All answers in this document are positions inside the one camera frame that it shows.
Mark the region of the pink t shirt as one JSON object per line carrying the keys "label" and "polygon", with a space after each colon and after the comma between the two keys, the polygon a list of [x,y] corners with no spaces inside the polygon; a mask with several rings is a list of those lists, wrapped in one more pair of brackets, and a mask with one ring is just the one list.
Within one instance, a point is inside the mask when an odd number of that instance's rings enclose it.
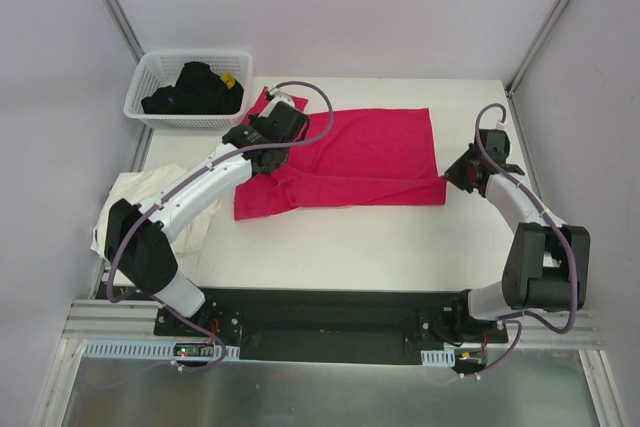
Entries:
{"label": "pink t shirt", "polygon": [[439,173],[431,112],[353,109],[310,117],[310,136],[272,175],[257,175],[235,190],[237,221],[303,208],[442,206],[446,180]]}

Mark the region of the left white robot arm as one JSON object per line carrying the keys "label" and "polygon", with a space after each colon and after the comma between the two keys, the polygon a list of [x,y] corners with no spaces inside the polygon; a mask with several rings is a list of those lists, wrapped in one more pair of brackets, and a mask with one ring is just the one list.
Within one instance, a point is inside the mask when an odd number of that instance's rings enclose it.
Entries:
{"label": "left white robot arm", "polygon": [[309,117],[292,102],[270,101],[168,187],[137,203],[115,202],[107,221],[106,259],[142,293],[177,312],[176,322],[188,335],[204,334],[212,314],[203,306],[201,289],[180,272],[171,243],[222,195],[282,167],[287,145],[304,140],[309,127]]}

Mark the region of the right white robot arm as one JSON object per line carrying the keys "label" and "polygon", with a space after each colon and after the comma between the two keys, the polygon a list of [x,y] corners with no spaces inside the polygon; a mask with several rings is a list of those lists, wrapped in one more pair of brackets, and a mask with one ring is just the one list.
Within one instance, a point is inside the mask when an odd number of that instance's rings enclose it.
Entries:
{"label": "right white robot arm", "polygon": [[563,335],[575,324],[586,298],[590,234],[554,215],[525,185],[524,171],[507,162],[508,134],[475,132],[468,149],[445,172],[461,191],[477,193],[513,233],[501,280],[466,293],[466,307],[450,316],[452,334],[473,341],[486,321],[531,317]]}

